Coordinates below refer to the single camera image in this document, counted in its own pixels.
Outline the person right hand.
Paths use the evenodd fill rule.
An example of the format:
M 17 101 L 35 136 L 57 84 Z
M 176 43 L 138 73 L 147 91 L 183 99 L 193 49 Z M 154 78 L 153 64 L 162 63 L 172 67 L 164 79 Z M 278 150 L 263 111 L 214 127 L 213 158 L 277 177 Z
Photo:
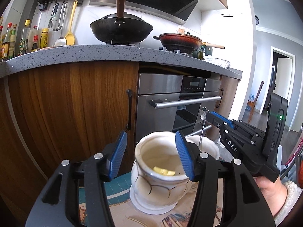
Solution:
M 287 188 L 281 183 L 279 177 L 275 182 L 264 176 L 254 177 L 254 180 L 261 190 L 272 215 L 276 216 L 285 204 L 288 194 Z

